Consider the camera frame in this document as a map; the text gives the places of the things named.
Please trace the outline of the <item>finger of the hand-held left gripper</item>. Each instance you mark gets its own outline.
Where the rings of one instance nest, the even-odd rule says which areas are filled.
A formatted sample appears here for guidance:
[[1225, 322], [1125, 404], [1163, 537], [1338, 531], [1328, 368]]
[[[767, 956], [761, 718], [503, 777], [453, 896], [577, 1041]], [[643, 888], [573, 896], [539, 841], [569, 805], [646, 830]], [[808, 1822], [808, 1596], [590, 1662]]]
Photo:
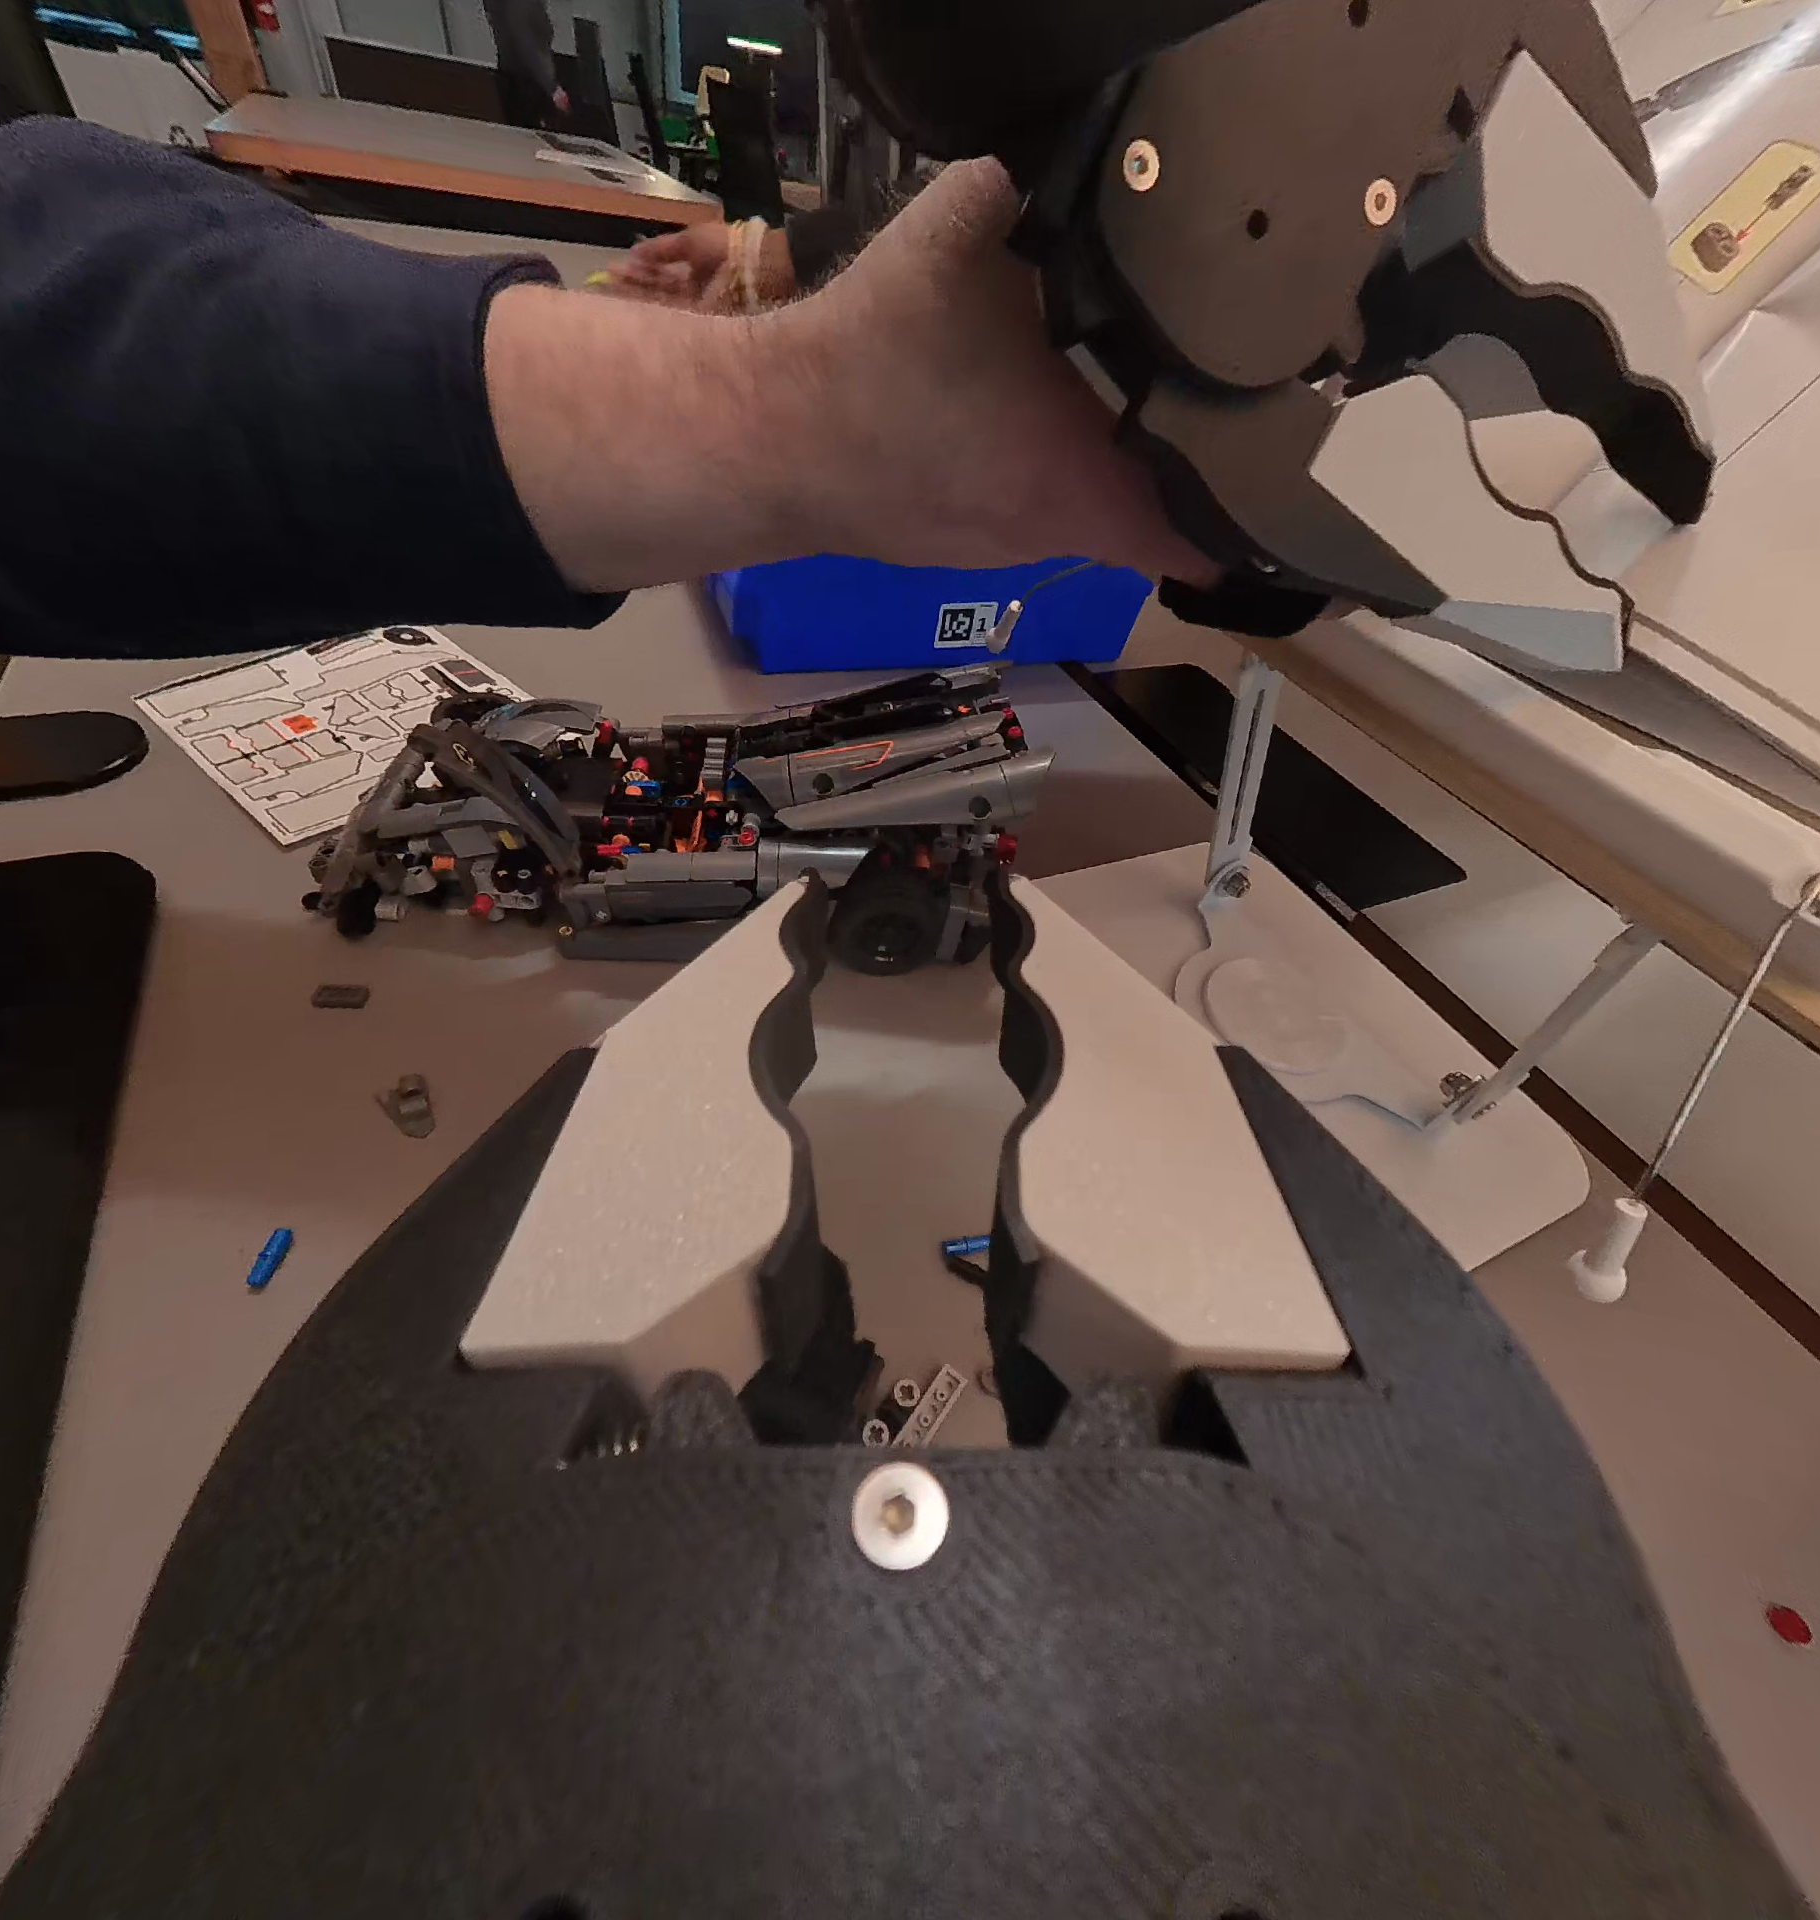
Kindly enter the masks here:
[[1694, 524], [1714, 436], [1654, 208], [1642, 125], [1590, 4], [1466, 4], [1495, 30], [1486, 81], [1459, 81], [1461, 148], [1422, 173], [1358, 296], [1355, 379], [1444, 370], [1474, 350], [1471, 417], [1544, 407], [1581, 420], [1669, 524]]
[[1338, 404], [1308, 480], [1342, 509], [1342, 592], [1518, 671], [1618, 671], [1625, 592], [1586, 569], [1559, 519], [1507, 500], [1430, 375]]

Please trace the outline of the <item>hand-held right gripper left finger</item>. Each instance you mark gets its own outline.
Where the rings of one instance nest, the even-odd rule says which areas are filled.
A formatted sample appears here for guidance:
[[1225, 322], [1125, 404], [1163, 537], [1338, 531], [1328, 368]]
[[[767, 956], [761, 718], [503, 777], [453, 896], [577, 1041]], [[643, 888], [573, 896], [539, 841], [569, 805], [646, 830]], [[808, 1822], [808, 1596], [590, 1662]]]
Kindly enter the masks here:
[[877, 1355], [792, 1108], [829, 907], [823, 876], [783, 884], [606, 1029], [463, 1330], [467, 1364], [590, 1364], [642, 1399], [711, 1372], [757, 1437], [855, 1437]]

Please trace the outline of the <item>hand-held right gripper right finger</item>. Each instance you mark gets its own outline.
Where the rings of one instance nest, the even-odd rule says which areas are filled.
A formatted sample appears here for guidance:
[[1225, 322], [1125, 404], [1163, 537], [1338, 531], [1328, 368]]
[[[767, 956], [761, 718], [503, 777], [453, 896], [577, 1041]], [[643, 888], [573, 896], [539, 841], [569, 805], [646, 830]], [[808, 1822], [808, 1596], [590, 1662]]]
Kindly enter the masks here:
[[1119, 1382], [1150, 1436], [1197, 1375], [1333, 1375], [1353, 1343], [1205, 1029], [1023, 876], [990, 892], [1020, 1093], [986, 1273], [1015, 1448]]

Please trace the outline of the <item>lego instruction booklet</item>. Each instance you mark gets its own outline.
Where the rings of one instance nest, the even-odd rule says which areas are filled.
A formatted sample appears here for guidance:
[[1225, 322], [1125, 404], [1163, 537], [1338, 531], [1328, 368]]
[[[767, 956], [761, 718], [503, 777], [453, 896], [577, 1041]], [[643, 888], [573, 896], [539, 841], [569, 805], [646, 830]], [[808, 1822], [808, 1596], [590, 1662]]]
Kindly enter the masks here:
[[1594, 443], [1545, 414], [1477, 443], [1518, 503], [1634, 560], [1617, 688], [1545, 677], [1820, 824], [1820, 2], [1595, 6], [1658, 173], [1714, 418], [1697, 525], [1658, 537]]

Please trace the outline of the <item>grey lego car model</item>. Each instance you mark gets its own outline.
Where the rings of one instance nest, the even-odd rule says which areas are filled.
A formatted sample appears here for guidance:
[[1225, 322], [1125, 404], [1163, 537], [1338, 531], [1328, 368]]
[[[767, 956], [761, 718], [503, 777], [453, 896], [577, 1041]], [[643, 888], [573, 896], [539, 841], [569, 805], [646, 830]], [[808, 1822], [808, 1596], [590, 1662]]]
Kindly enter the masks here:
[[843, 966], [966, 966], [1051, 765], [998, 663], [659, 725], [462, 693], [311, 856], [303, 905], [347, 939], [428, 905], [528, 918], [573, 958], [668, 964], [819, 876]]

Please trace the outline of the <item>person's left forearm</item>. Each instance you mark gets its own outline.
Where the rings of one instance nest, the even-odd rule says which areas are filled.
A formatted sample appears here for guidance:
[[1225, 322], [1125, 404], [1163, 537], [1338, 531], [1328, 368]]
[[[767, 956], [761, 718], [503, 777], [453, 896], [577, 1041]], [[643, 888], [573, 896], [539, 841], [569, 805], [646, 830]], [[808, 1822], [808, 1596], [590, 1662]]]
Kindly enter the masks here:
[[387, 619], [594, 628], [491, 420], [538, 255], [399, 248], [151, 142], [0, 125], [0, 653], [191, 657]]

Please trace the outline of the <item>scattered loose lego pieces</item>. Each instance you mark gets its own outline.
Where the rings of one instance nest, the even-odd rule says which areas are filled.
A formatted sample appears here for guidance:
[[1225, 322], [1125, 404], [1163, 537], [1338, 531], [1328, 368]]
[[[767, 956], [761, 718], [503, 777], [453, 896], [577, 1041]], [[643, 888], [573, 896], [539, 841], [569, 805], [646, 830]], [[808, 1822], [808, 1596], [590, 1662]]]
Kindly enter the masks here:
[[[619, 996], [534, 979], [410, 996], [335, 962], [275, 998], [247, 1117], [263, 1195], [230, 1264], [291, 1321], [533, 1077], [590, 1044], [663, 967], [616, 967]], [[937, 1241], [988, 1222], [986, 1156], [1014, 1093], [994, 1066], [986, 966], [906, 985], [830, 973], [819, 996], [823, 1066], [801, 1093], [827, 1239], [853, 1265], [859, 1326], [890, 1359], [986, 1359], [975, 1295], [941, 1279]], [[1820, 1316], [1663, 1176], [1627, 1261], [1625, 1296], [1584, 1306], [1565, 1259], [1600, 1232], [1638, 1155], [1565, 1083], [1536, 1071], [1500, 1121], [1551, 1127], [1584, 1155], [1586, 1201], [1486, 1259], [1479, 1286], [1529, 1346], [1646, 1548], [1694, 1660], [1737, 1662], [1774, 1637], [1820, 1656]]]

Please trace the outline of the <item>lego sticker sheet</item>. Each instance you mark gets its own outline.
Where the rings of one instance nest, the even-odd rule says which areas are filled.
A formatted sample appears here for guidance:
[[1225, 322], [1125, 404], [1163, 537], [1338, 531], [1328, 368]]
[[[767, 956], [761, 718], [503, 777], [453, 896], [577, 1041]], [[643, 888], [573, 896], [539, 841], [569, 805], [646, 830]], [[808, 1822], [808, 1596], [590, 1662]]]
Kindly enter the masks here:
[[389, 627], [264, 653], [137, 699], [284, 848], [340, 830], [432, 710], [521, 699], [445, 632]]

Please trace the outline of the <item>person's left hand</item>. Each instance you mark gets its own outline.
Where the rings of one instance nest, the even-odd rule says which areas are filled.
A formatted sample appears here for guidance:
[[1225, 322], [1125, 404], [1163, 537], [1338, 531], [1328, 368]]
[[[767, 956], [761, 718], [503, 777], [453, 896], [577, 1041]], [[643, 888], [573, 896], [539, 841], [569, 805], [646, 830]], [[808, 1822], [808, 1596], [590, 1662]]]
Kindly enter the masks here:
[[570, 589], [655, 589], [819, 553], [1051, 557], [1210, 589], [1146, 464], [1051, 348], [994, 156], [949, 165], [824, 286], [754, 316], [513, 284], [491, 420]]

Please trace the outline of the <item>white book stand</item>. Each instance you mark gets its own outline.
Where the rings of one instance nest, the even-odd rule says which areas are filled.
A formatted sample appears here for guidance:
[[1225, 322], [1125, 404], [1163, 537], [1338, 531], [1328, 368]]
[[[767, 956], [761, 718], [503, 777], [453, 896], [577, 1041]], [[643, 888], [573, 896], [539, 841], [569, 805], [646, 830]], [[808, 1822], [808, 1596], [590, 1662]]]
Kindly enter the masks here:
[[[1526, 1078], [1654, 951], [1820, 1050], [1820, 780], [1693, 688], [1525, 677], [1368, 615], [1200, 663], [1067, 677], [1215, 805], [1205, 845], [1064, 881], [1213, 1044], [1245, 1048], [1463, 1265], [1581, 1203], [1577, 1149]], [[1366, 913], [1456, 862], [1279, 721], [1318, 701], [1525, 845], [1623, 922], [1500, 1064], [1451, 1071], [1444, 999], [1357, 951]]]

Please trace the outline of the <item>blue storage bin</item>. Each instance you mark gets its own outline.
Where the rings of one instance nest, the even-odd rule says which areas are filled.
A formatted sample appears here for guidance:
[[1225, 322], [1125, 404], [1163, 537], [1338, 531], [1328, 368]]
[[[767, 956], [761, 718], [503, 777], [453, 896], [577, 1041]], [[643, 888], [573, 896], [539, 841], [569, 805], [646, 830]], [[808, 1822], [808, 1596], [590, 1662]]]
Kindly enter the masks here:
[[1064, 563], [1074, 561], [941, 567], [819, 556], [714, 572], [706, 589], [729, 634], [766, 675], [1115, 659], [1151, 596], [1150, 578], [1129, 567], [1085, 573], [1044, 592], [1011, 647], [988, 651], [998, 611]]

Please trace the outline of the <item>black perforated mat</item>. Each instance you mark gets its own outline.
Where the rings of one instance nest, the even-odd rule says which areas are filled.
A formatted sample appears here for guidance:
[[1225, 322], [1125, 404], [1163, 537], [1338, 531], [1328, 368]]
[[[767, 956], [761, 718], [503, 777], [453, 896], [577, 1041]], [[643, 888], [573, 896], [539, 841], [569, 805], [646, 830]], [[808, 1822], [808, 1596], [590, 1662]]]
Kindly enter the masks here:
[[0, 862], [0, 1701], [155, 912], [119, 853]]

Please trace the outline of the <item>wooden background desk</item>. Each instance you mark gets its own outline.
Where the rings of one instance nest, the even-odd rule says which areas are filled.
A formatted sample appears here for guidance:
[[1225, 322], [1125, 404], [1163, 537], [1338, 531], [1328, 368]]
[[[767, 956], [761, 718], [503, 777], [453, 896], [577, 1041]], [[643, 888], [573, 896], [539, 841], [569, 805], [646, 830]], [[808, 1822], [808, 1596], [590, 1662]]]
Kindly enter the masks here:
[[603, 142], [338, 98], [253, 94], [205, 125], [210, 151], [279, 173], [424, 188], [646, 226], [724, 220], [716, 197]]

